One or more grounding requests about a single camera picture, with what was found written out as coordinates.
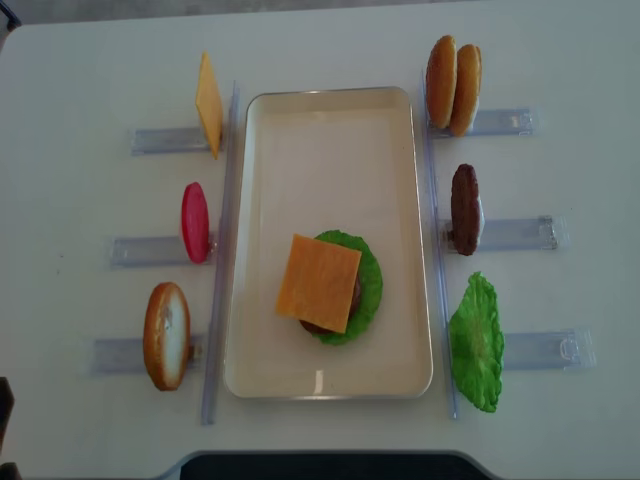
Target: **red tomato slice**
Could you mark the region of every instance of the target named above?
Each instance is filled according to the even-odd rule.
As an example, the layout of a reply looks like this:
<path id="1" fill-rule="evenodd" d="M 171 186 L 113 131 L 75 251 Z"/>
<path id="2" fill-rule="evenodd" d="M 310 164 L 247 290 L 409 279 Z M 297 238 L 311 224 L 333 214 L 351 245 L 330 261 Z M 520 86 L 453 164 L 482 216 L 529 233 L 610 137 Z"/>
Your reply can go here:
<path id="1" fill-rule="evenodd" d="M 209 256 L 209 209 L 198 182 L 187 185 L 182 197 L 182 239 L 193 263 Z"/>

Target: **tray rim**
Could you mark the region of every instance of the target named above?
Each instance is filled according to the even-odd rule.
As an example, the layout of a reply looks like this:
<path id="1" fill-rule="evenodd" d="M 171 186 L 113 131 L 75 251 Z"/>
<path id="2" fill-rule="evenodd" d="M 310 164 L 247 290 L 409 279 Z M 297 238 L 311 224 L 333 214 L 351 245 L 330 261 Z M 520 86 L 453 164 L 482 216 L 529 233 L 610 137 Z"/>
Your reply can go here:
<path id="1" fill-rule="evenodd" d="M 420 391 L 417 391 L 415 393 L 411 393 L 411 394 L 363 394 L 363 395 L 282 395 L 282 396 L 273 396 L 273 395 L 266 395 L 266 396 L 257 396 L 257 395 L 241 395 L 237 392 L 235 392 L 229 385 L 228 383 L 228 379 L 227 379 L 227 362 L 229 361 L 228 358 L 228 351 L 229 351 L 229 327 L 230 327 L 230 322 L 231 322 L 231 312 L 233 310 L 233 297 L 234 297 L 234 284 L 235 284 L 235 270 L 236 270 L 236 258 L 234 258 L 234 264 L 233 264 L 233 269 L 231 272 L 231 292 L 230 292 L 230 298 L 229 298 L 229 308 L 226 312 L 225 315 L 225 322 L 224 322 L 224 331 L 225 331 L 225 338 L 224 338 L 224 350 L 222 352 L 223 355 L 223 361 L 222 361 L 222 378 L 223 378 L 223 383 L 225 386 L 225 389 L 234 397 L 237 399 L 241 399 L 241 400 L 259 400 L 259 401 L 273 401 L 273 402 L 288 402 L 288 401 L 308 401 L 308 400 L 412 400 L 412 399 L 416 399 L 421 397 L 422 395 L 424 395 L 424 393 L 429 389 L 429 387 L 431 386 L 431 384 L 433 383 L 433 373 L 434 373 L 434 365 L 433 365 L 433 339 L 432 339 L 432 334 L 431 334 L 431 321 L 430 321 L 430 309 L 429 309 L 429 295 L 428 295 L 428 291 L 427 291 L 427 272 L 426 272 L 426 265 L 425 265 L 425 245 L 424 245 L 424 228 L 422 225 L 423 222 L 423 218 L 424 218 L 424 212 L 423 209 L 425 208 L 424 205 L 422 205 L 422 195 L 425 195 L 425 193 L 421 192 L 421 188 L 420 188 L 420 181 L 418 178 L 418 158 L 417 158 L 417 151 L 416 151 L 416 132 L 415 132 L 415 122 L 413 120 L 413 105 L 411 103 L 411 97 L 408 94 L 408 92 L 403 89 L 402 87 L 398 87 L 398 86 L 394 86 L 394 85 L 388 85 L 388 86 L 378 86 L 378 87 L 352 87 L 352 88 L 339 88 L 339 89 L 321 89 L 321 90 L 300 90 L 300 91 L 286 91 L 286 92 L 263 92 L 263 93 L 259 93 L 256 96 L 254 96 L 251 101 L 247 104 L 247 108 L 245 110 L 245 123 L 244 123 L 244 142 L 242 143 L 242 170 L 241 170 L 241 175 L 242 177 L 244 177 L 244 164 L 245 164 L 245 154 L 246 154 L 246 142 L 247 142 L 247 125 L 248 125 L 248 120 L 249 120 L 249 112 L 251 110 L 251 107 L 253 106 L 254 102 L 259 100 L 262 97 L 275 97 L 275 96 L 289 96 L 289 95 L 324 95 L 324 94 L 336 94 L 336 93 L 348 93 L 348 92 L 365 92 L 365 91 L 378 91 L 378 90 L 394 90 L 398 93 L 400 93 L 401 95 L 403 95 L 406 100 L 407 100 L 407 104 L 408 104 L 408 115 L 409 115 L 409 124 L 411 126 L 411 143 L 412 143 L 412 155 L 413 155 L 413 173 L 414 173 L 414 181 L 415 181 L 415 189 L 416 189 L 416 200 L 417 200 L 417 207 L 418 207 L 418 232 L 420 235 L 420 258 L 421 258 L 421 277 L 422 277 L 422 283 L 423 283 L 423 289 L 424 289 L 424 300 L 425 300 L 425 311 L 426 311 L 426 319 L 424 319 L 424 321 L 426 322 L 426 339 L 425 339 L 425 343 L 428 344 L 429 346 L 429 355 L 428 357 L 431 359 L 430 361 L 430 368 L 429 368 L 429 372 L 428 372 L 428 378 L 427 381 L 425 382 L 424 386 L 421 388 Z M 242 180 L 240 182 L 240 190 L 242 190 Z M 242 202 L 242 194 L 240 193 L 239 195 L 239 204 L 238 204 L 238 212 L 237 212 L 237 230 L 240 229 L 240 221 L 239 221 L 239 216 L 240 216 L 240 204 Z M 235 232 L 236 233 L 236 252 L 235 252 L 235 256 L 237 256 L 238 252 L 237 252 L 237 236 L 238 236 L 238 231 Z"/>

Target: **bottom bun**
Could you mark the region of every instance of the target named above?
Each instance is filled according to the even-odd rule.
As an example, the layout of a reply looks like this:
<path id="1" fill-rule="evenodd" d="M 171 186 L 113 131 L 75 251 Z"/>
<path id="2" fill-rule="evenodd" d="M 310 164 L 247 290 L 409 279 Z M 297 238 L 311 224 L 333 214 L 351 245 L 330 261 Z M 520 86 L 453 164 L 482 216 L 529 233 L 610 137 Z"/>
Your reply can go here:
<path id="1" fill-rule="evenodd" d="M 473 125 L 478 111 L 478 96 L 482 82 L 482 56 L 475 45 L 458 50 L 458 80 L 449 130 L 456 137 L 463 136 Z"/>
<path id="2" fill-rule="evenodd" d="M 158 390 L 176 390 L 189 359 L 187 300 L 175 283 L 153 289 L 144 320 L 144 365 Z"/>

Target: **black object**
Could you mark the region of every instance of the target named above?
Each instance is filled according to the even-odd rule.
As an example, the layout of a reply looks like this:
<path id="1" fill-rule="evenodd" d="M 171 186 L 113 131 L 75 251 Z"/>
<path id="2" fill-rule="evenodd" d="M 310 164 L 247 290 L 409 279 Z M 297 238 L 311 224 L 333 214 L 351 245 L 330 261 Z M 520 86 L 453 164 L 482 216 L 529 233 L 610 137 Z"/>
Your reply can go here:
<path id="1" fill-rule="evenodd" d="M 0 377 L 0 452 L 2 451 L 2 440 L 4 432 L 7 430 L 11 410 L 13 409 L 14 398 L 9 388 L 9 381 Z"/>
<path id="2" fill-rule="evenodd" d="M 489 480 L 465 458 L 420 453 L 207 454 L 187 462 L 180 480 Z"/>
<path id="3" fill-rule="evenodd" d="M 20 21 L 20 19 L 16 16 L 15 13 L 11 11 L 9 7 L 5 5 L 5 3 L 2 0 L 0 0 L 0 12 L 4 13 L 4 15 L 8 19 L 8 22 L 7 22 L 8 32 L 13 32 L 16 28 L 22 25 L 22 22 Z"/>

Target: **burger patty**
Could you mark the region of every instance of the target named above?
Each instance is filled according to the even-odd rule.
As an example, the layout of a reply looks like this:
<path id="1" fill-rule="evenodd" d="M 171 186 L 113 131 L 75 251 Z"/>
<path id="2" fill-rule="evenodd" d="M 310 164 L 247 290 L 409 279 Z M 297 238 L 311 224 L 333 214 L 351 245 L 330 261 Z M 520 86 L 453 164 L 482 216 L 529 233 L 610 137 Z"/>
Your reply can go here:
<path id="1" fill-rule="evenodd" d="M 472 255 L 478 247 L 480 233 L 478 196 L 476 171 L 471 165 L 460 165 L 451 185 L 451 223 L 453 244 L 461 255 Z"/>
<path id="2" fill-rule="evenodd" d="M 351 308 L 349 308 L 349 320 L 347 320 L 347 322 L 351 320 L 351 317 L 360 306 L 361 293 L 362 293 L 362 289 L 360 286 L 360 278 L 356 275 L 356 283 L 353 286 L 353 295 L 351 297 Z M 332 332 L 331 330 L 327 330 L 326 328 L 318 327 L 313 323 L 305 322 L 304 320 L 299 320 L 299 322 L 300 322 L 300 325 L 302 325 L 304 329 L 309 333 L 316 333 L 320 335 L 326 335 L 327 333 L 336 333 L 336 332 Z"/>

